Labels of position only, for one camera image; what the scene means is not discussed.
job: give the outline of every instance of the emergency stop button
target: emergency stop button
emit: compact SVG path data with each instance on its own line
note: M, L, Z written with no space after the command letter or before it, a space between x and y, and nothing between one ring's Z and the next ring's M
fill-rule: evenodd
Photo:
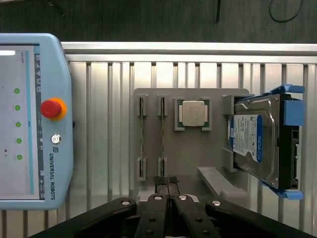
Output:
M41 113L46 118L56 118L62 113L62 105L55 100L45 100L41 104Z

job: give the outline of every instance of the hard drive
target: hard drive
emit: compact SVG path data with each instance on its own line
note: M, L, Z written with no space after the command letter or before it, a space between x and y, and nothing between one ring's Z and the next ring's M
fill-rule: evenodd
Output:
M235 165L275 189L298 189L299 126L287 125L289 94L237 101L228 121L228 148Z

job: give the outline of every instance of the black cable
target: black cable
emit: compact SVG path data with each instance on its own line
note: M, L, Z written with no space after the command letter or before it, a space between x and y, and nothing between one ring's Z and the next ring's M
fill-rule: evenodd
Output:
M216 23L220 20L220 9L221 9L221 0L217 1L217 13L216 13Z
M295 18L298 16L298 14L301 12L302 6L303 6L303 2L304 2L304 0L301 0L301 4L300 4L300 6L299 6L299 9L298 9L297 13L296 13L294 16L292 16L291 18L286 19L286 20L278 20L278 19L276 19L276 18L272 15L272 12L271 12L271 8L272 8L272 3L273 3L273 1L274 1L274 0L271 0L271 1L269 2L268 13L269 13L269 16L271 17L271 19L272 19L273 21L277 22L277 23L285 23L285 22L289 22L289 21L295 19Z

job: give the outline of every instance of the blue plastic bracket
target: blue plastic bracket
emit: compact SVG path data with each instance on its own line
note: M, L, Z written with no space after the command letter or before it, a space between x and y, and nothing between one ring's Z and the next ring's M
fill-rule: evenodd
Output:
M304 102L302 100L284 101L284 125L304 124Z
M282 84L270 91L270 94L304 93L305 87L293 84Z
M282 84L281 86L272 89L269 92L262 93L261 95L257 96L250 96L250 97L243 97L243 98L236 98L235 101L242 101L247 99L253 99L253 98L260 98L263 96L268 95L274 95L274 94L284 94L284 93L304 93L305 87L299 86L299 85L293 85L293 84Z
M274 192L278 197L286 198L288 200L302 200L304 195L301 191L292 191L292 190L278 190L270 185L262 182L262 184L268 187L272 192Z

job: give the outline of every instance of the universal robots logo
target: universal robots logo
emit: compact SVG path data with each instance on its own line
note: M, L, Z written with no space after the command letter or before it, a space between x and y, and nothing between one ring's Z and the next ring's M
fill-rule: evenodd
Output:
M55 153L58 153L58 147L53 147L53 153L50 153L51 200L55 200L55 164L54 164L54 154Z

